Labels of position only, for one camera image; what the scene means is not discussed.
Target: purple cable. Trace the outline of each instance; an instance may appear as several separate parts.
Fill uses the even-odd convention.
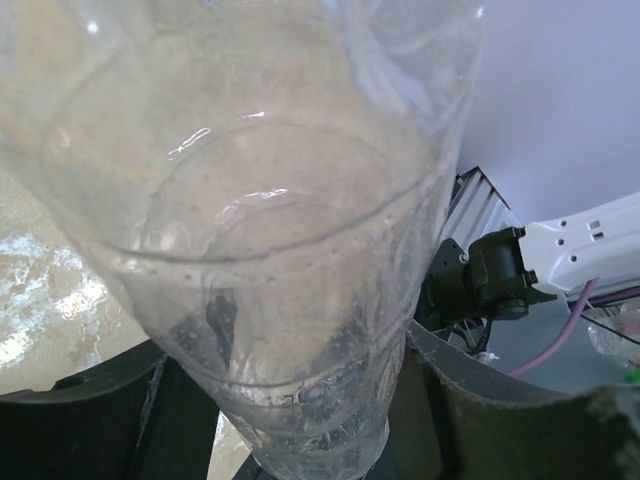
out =
[[[578,301],[576,302],[575,306],[573,307],[573,310],[571,311],[571,315],[569,316],[569,320],[567,321],[567,324],[560,331],[560,333],[558,334],[558,337],[553,341],[553,343],[549,345],[544,351],[540,352],[538,355],[536,355],[527,363],[525,363],[524,365],[521,365],[520,367],[514,368],[513,370],[509,371],[507,373],[508,375],[511,375],[512,377],[517,377],[518,375],[522,375],[523,373],[526,373],[529,370],[532,370],[540,366],[541,364],[546,362],[549,359],[549,357],[551,357],[554,353],[560,350],[560,347],[562,347],[564,342],[566,342],[567,338],[569,338],[569,336],[571,335],[573,328],[580,321],[580,315],[582,315],[582,312],[587,306],[589,297],[593,293],[593,290],[596,288],[597,283],[598,283],[597,278],[594,278],[593,280],[589,280],[587,282],[587,284],[584,287],[584,290],[582,290],[582,293],[578,298]]]

